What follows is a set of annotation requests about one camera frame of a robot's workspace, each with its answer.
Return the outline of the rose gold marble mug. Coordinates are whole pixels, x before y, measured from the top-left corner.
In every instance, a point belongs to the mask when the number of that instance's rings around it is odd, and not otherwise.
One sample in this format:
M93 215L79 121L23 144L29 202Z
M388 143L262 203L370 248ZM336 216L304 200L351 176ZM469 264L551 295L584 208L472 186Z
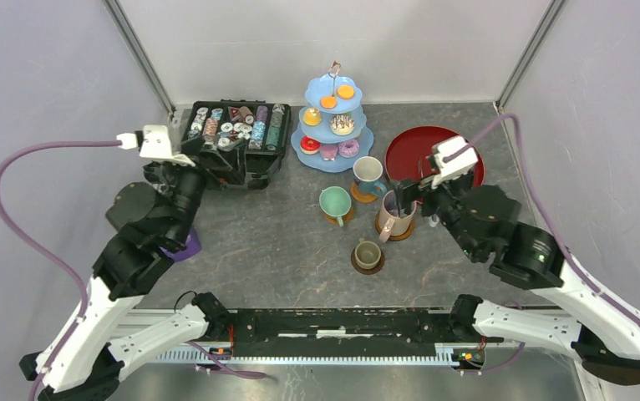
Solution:
M403 209L393 190L387 192L383 199L377 216L383 231L379 234L381 242L387 242L390 235L401 235L407 231L409 224L414 220L417 211L417 202L409 204L409 211Z

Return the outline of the medium brown wooden coaster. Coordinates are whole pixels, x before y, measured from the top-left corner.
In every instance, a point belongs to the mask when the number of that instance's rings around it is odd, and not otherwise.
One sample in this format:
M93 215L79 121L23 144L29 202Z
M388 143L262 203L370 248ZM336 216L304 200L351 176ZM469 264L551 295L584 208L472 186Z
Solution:
M379 224L379 216L375 216L374 225L377 233L381 234L383 231L383 227L381 227L381 225ZM415 228L415 221L411 221L406 232L404 232L401 235L390 235L388 237L388 241L403 241L409 238L413 234L414 228Z

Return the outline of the light orange wooden coaster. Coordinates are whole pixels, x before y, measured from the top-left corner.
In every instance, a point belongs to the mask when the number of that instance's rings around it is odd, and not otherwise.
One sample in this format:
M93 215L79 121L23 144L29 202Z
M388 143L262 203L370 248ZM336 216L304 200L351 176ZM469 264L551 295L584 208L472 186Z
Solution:
M355 182L353 182L350 185L350 195L357 202L364 203L364 204L372 203L378 199L378 196L372 193L369 193L369 194L361 193L359 190L358 184Z

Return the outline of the white mug blue handle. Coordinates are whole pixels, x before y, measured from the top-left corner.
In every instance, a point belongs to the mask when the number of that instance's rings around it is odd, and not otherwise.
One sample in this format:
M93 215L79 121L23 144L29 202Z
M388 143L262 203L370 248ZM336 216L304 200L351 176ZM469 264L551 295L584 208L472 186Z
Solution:
M372 193L378 197L386 194L387 187L381 182L383 173L382 163L372 156L363 156L353 164L354 182L363 194Z

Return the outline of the dark brown wooden coaster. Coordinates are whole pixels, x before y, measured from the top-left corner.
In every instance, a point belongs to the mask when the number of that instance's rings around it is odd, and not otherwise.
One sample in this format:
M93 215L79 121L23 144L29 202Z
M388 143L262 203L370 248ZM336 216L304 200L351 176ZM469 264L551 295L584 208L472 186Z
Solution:
M353 268L364 275L380 272L385 264L385 255L380 249L355 249L350 258Z

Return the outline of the small olive green cup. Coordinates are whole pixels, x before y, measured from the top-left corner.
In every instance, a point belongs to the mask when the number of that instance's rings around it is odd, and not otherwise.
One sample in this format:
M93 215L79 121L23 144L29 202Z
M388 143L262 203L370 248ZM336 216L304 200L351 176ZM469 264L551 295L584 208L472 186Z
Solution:
M360 269L371 270L379 264L382 251L375 242L360 239L354 248L353 255Z

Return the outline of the red frosted donut cake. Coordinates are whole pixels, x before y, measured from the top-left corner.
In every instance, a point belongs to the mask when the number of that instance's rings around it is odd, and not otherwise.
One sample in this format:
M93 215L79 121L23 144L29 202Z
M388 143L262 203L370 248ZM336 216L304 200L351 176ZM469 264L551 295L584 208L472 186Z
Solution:
M306 155L314 155L321 148L322 144L306 135L300 140L300 150Z

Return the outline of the tan wooden coaster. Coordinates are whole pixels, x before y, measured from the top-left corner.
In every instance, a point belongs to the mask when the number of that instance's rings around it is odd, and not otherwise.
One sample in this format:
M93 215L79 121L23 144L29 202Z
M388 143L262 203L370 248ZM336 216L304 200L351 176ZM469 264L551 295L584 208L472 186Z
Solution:
M355 207L351 206L349 211L341 217L330 216L327 213L323 213L323 215L330 223L337 226L344 226L348 221L351 221L355 217Z

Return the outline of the mint green cup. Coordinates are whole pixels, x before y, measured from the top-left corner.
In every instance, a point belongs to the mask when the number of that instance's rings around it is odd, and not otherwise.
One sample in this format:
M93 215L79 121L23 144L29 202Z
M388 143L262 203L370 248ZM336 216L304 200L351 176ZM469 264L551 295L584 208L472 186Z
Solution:
M330 186L321 191L318 202L323 214L338 226L344 226L345 216L352 210L350 194L340 186Z

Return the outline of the purple sprinkled donut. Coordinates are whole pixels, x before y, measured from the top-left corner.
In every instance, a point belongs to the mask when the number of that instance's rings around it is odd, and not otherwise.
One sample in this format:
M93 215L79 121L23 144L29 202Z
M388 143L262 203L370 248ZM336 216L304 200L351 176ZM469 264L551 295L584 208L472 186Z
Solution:
M338 154L343 158L355 157L361 149L357 139L349 139L338 144Z

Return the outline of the yellow mousse cake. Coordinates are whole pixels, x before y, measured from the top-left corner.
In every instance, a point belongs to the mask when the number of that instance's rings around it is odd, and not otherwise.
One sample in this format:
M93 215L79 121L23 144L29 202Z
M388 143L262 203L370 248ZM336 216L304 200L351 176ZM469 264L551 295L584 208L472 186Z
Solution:
M303 112L302 121L308 126L317 126L322 120L322 112L315 107L307 107Z

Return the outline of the pink mousse cake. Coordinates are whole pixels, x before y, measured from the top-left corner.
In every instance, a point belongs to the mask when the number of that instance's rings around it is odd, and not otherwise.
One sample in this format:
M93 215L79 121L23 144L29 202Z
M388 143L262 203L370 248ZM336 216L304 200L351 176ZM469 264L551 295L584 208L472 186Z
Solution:
M323 144L319 148L319 154L324 161L335 161L338 155L336 144Z

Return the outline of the blue three-tier cake stand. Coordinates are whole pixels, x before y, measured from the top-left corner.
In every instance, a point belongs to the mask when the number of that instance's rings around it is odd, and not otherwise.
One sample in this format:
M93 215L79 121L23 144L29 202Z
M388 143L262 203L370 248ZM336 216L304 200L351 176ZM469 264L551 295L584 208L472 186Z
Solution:
M302 165L326 173L350 170L368 156L374 134L363 112L363 91L342 74L334 61L328 71L311 79L305 91L307 104L298 112L291 145Z

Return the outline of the white chocolate drizzled donut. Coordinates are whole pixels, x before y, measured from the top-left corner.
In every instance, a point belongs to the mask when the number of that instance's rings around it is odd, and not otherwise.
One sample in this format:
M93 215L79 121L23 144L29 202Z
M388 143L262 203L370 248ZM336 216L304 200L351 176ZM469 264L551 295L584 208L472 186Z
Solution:
M355 129L355 122L349 114L335 114L330 119L330 129L336 135L350 135Z

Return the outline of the round orange waffle cookie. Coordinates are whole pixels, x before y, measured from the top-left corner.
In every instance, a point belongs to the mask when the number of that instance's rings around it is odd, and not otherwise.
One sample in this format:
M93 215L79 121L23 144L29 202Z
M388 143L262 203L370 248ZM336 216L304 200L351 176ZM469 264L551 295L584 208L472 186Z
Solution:
M349 84L341 84L340 86L337 87L336 89L336 95L340 98L340 99L352 99L355 95L355 89L352 85Z

